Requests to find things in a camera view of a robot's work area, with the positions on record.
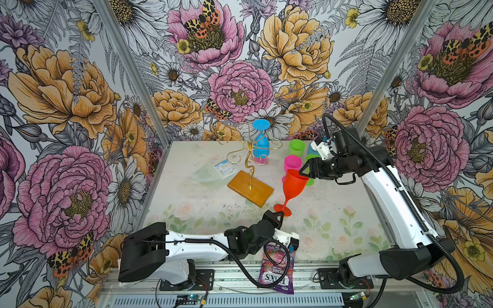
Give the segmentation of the pink wine glass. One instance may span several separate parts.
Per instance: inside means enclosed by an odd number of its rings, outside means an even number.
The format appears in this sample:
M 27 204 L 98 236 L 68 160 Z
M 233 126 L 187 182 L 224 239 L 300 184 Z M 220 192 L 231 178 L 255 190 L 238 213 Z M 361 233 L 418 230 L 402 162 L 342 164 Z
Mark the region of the pink wine glass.
M 299 171 L 300 168 L 303 166 L 303 161 L 300 157 L 296 155 L 289 155 L 285 158 L 284 160 L 284 171 L 285 171 L 285 176 L 282 178 L 282 183 L 285 183 L 286 176 L 288 174 L 288 171 L 293 169 L 296 171 Z

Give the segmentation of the red wine glass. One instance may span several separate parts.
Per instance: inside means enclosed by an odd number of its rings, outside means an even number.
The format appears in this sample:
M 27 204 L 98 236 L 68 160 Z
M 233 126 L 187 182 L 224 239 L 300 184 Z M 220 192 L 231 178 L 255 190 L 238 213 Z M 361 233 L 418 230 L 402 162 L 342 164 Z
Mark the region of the red wine glass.
M 298 170 L 289 169 L 283 182 L 283 193 L 285 201 L 283 204 L 274 205 L 273 209 L 276 213 L 282 212 L 285 217 L 292 215 L 291 210 L 287 207 L 287 204 L 292 199 L 298 197 L 308 182 L 309 178 L 301 175 Z

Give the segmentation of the green wine glass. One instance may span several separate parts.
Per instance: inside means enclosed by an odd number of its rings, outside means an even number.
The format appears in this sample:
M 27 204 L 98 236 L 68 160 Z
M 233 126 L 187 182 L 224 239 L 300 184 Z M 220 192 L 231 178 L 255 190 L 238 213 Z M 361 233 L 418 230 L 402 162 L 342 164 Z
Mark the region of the green wine glass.
M 289 155 L 294 155 L 297 157 L 302 157 L 304 155 L 306 144 L 304 141 L 299 139 L 294 139 L 289 143 Z
M 315 183 L 315 178 L 313 178 L 313 177 L 310 176 L 311 169 L 310 169 L 309 163 L 308 163 L 309 160 L 315 159 L 315 158 L 320 158 L 320 155 L 319 154 L 309 154 L 309 155 L 307 155 L 306 160 L 305 160 L 305 163 L 308 166 L 306 168 L 306 173 L 308 174 L 308 177 L 309 177 L 309 180 L 306 183 L 306 186 L 307 187 L 311 187 Z

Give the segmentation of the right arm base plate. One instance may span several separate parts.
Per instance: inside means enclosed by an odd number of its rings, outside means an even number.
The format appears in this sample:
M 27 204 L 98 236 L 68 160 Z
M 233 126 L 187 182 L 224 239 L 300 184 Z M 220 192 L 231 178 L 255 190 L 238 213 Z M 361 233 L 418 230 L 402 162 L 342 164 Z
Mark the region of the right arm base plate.
M 322 290 L 372 290 L 374 284 L 368 277 L 347 280 L 342 277 L 336 268 L 317 269 L 312 281 L 320 285 Z

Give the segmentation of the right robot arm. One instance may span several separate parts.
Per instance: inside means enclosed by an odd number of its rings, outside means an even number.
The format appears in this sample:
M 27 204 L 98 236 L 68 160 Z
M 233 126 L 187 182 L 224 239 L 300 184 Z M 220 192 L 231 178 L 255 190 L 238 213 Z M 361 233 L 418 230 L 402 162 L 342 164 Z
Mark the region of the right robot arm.
M 319 156 L 309 159 L 299 174 L 333 182 L 346 174 L 352 176 L 352 183 L 360 178 L 391 245 L 374 255 L 358 254 L 342 259 L 334 274 L 337 282 L 349 287 L 361 278 L 392 278 L 410 281 L 434 293 L 460 292 L 466 278 L 453 257 L 452 240 L 440 237 L 424 219 L 386 148 L 366 146 L 355 128 L 345 127 L 329 113 L 322 116 L 322 124 L 325 137 L 311 143 Z M 414 278 L 444 259 L 456 274 L 452 286 L 435 287 Z

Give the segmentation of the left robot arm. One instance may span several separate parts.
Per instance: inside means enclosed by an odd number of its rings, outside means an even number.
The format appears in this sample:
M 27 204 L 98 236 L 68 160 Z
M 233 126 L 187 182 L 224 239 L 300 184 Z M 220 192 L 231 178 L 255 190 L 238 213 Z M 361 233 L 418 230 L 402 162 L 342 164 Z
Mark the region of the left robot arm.
M 284 216 L 267 210 L 250 227 L 213 235 L 181 234 L 168 230 L 164 222 L 153 223 L 124 239 L 118 281 L 133 283 L 155 277 L 178 286 L 195 279 L 195 261 L 233 261 L 251 283 L 262 288 L 242 260 L 275 244 L 285 253 L 286 262 L 291 261 L 290 252 L 297 250 L 299 235 L 281 230 Z

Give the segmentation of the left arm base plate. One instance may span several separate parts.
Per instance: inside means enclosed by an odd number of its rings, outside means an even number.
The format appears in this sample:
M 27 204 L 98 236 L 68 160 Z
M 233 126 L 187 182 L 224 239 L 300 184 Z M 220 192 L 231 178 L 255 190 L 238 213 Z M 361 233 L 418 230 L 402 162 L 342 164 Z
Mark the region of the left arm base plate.
M 214 286 L 215 271 L 212 269 L 196 269 L 185 282 L 173 285 L 168 281 L 161 281 L 159 291 L 211 291 Z

